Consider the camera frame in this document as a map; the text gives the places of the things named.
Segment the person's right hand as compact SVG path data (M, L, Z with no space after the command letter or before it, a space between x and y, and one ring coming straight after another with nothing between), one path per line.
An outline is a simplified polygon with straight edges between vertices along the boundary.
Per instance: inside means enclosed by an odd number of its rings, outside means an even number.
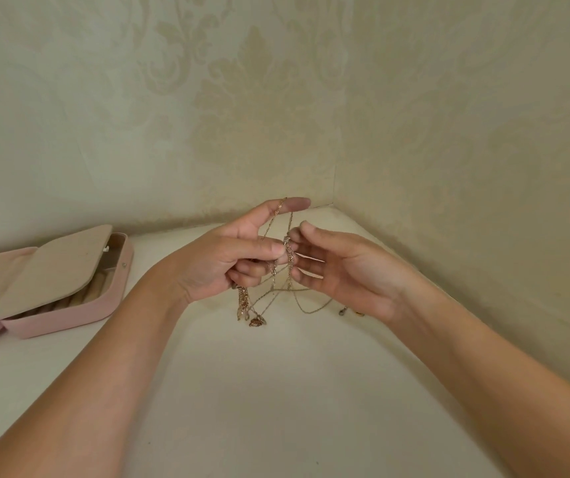
M310 244L298 231L289 231L295 253L322 259L323 268L292 267L293 280L340 304L375 317L390 326L392 321L415 315L406 291L414 270L400 257L357 234L349 244Z

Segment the person's left hand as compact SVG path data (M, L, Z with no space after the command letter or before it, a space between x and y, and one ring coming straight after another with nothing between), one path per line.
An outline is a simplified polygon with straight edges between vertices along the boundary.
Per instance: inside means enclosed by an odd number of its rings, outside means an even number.
M280 259L238 259L238 239L272 239L259 235L263 225L276 215L310 206L309 198L296 197L261 203L165 257L158 264L161 282L169 285L173 300L183 306L221 294L234 285L257 286L271 270L286 262L287 253Z

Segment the person's left forearm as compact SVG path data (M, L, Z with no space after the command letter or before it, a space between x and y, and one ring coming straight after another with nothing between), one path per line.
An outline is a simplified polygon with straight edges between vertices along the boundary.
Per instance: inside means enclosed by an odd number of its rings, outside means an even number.
M131 427L178 318L188 267L154 265L0 437L0 478L118 478Z

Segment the person's right forearm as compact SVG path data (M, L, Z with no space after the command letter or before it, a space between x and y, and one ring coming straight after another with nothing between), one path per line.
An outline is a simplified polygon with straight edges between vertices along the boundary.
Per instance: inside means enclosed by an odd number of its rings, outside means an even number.
M570 383L422 279L389 294L389 328L515 476L570 478Z

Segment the pink jewelry box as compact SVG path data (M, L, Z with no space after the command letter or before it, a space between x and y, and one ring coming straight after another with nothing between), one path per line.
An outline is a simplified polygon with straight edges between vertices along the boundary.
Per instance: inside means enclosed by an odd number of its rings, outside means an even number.
M134 256L110 224L0 253L0 332L26 339L101 321L117 309Z

